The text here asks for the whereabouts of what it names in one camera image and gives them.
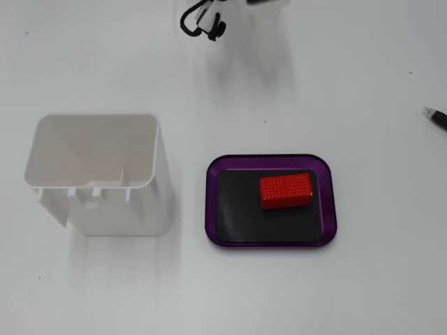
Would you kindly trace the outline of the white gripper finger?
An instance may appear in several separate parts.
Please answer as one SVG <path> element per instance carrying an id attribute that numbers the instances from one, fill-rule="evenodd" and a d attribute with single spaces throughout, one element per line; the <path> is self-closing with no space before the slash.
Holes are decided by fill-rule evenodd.
<path id="1" fill-rule="evenodd" d="M 273 89 L 291 74 L 290 50 L 284 28 L 288 3 L 251 3 L 249 21 L 257 71 L 264 89 Z"/>
<path id="2" fill-rule="evenodd" d="M 216 14 L 217 5 L 213 1 L 206 1 L 200 6 L 195 16 L 197 27 L 207 34 L 211 32 Z"/>

